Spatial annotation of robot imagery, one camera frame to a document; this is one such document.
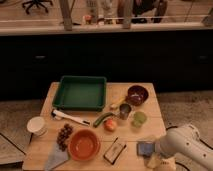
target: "apple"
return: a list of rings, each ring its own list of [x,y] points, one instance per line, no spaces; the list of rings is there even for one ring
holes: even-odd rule
[[[104,128],[113,132],[117,128],[117,122],[113,118],[108,118],[104,121]]]

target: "green plastic tray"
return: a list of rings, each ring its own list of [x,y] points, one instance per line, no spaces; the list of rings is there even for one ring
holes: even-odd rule
[[[59,109],[102,111],[106,78],[63,76],[52,105]]]

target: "white cup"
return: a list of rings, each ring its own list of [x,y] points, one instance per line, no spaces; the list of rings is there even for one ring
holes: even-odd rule
[[[27,130],[37,136],[44,134],[47,130],[44,118],[37,116],[30,119],[27,123]]]

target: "brown bowl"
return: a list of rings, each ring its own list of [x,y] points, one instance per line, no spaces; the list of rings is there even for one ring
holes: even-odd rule
[[[134,85],[128,89],[128,95],[126,96],[126,102],[133,106],[140,106],[149,97],[149,93],[146,88]]]
[[[82,129],[76,132],[68,143],[68,152],[73,160],[88,161],[100,150],[100,140],[94,132]]]

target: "dark cabinet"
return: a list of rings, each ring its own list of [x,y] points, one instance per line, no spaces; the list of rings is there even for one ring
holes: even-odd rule
[[[45,97],[63,75],[212,89],[212,30],[0,37],[0,99]]]

